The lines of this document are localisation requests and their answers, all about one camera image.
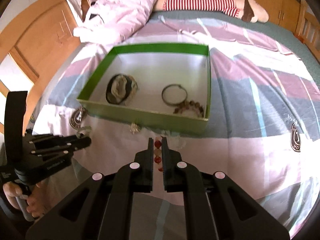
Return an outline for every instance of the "yellow bead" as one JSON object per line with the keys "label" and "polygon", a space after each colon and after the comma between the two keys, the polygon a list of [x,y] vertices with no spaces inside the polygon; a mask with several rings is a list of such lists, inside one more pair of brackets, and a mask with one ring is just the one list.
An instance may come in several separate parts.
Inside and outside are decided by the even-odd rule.
{"label": "yellow bead", "polygon": [[154,149],[153,153],[155,156],[160,156],[161,155],[161,150],[160,149]]}

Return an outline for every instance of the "gray handle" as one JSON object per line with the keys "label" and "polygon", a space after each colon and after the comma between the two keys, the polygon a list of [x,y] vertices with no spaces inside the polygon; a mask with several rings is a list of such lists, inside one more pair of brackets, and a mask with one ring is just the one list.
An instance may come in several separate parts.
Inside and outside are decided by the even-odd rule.
{"label": "gray handle", "polygon": [[16,200],[17,200],[18,205],[23,213],[24,218],[28,222],[34,221],[33,216],[27,211],[27,201],[25,199],[21,199],[20,197],[16,197]]}

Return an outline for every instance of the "person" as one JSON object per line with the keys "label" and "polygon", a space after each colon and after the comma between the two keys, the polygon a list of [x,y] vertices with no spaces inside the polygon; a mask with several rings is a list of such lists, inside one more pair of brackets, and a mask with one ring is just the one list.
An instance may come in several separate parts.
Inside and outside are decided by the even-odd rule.
{"label": "person", "polygon": [[[44,181],[36,184],[36,186],[32,190],[32,194],[26,199],[27,201],[27,211],[34,218],[41,218],[46,214],[50,209],[50,204],[45,197],[47,190],[47,185]],[[16,197],[22,195],[22,189],[19,185],[13,182],[7,182],[3,185],[3,191],[5,196],[7,197],[9,203],[16,209],[20,210]]]}

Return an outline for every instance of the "white dot marker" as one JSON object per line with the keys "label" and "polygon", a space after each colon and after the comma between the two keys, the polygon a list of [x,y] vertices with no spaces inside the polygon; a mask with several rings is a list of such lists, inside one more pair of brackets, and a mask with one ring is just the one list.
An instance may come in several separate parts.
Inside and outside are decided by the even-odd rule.
{"label": "white dot marker", "polygon": [[215,173],[217,179],[224,179],[226,175],[222,171],[218,171]]}
{"label": "white dot marker", "polygon": [[131,163],[130,164],[130,168],[135,170],[135,169],[138,169],[140,167],[140,164],[139,163]]}
{"label": "white dot marker", "polygon": [[186,166],[187,166],[187,164],[185,162],[178,162],[177,163],[178,168],[184,169]]}
{"label": "white dot marker", "polygon": [[93,180],[100,180],[102,179],[102,174],[101,173],[95,173],[92,175]]}

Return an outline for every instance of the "brown strap on foot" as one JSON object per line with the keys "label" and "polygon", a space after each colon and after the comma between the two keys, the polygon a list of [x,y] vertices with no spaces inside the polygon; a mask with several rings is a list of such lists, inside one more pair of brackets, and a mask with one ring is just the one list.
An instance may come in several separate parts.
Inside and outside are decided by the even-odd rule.
{"label": "brown strap on foot", "polygon": [[248,0],[244,0],[243,16],[241,20],[243,20],[244,22],[250,22],[252,17],[254,17],[254,13],[250,6],[250,3]]}

